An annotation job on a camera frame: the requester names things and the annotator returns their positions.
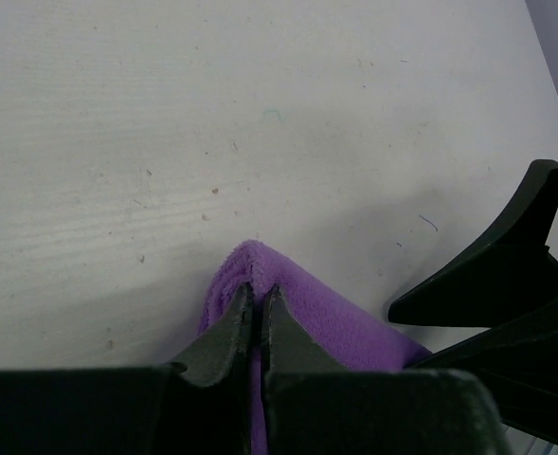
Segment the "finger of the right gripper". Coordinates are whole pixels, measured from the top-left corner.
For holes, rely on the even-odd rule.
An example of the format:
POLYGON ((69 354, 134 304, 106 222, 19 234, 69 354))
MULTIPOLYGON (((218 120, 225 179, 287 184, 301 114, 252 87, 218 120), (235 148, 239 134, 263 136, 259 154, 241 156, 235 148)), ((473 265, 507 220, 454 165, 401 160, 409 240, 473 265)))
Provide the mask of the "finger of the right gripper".
POLYGON ((491 328, 558 296, 547 239, 558 209, 558 162, 536 159, 490 226, 456 258, 395 300, 391 322, 491 328))
POLYGON ((411 366, 473 374, 505 425, 558 445, 558 298, 411 366))

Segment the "purple grey microfiber towel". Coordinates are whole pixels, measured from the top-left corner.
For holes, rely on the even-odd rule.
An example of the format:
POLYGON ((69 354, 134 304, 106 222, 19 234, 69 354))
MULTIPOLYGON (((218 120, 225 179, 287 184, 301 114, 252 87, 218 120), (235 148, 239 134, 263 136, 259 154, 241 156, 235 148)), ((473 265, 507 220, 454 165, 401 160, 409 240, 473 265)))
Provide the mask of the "purple grey microfiber towel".
POLYGON ((217 324, 237 289, 251 286, 254 310, 276 285, 293 318, 329 355, 355 372, 396 373, 430 355, 423 345, 385 325, 300 265, 260 241, 238 245, 211 281, 197 336, 217 324))

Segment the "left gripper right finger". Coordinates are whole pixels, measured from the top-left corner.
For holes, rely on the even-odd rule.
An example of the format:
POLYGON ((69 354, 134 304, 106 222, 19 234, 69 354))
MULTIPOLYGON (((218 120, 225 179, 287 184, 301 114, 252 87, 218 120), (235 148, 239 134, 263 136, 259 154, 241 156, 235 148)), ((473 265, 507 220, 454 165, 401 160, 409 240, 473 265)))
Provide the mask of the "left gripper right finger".
POLYGON ((453 370, 353 372, 266 295, 262 402, 271 454, 508 454, 495 404, 453 370))

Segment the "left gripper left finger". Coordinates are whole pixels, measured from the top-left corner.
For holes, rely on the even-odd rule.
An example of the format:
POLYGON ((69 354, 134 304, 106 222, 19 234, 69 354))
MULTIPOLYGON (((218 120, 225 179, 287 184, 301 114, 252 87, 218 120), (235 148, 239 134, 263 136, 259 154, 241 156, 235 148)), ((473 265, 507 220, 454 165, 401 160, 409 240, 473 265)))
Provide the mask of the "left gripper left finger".
POLYGON ((0 454, 248 454, 253 295, 172 360, 0 371, 0 454))

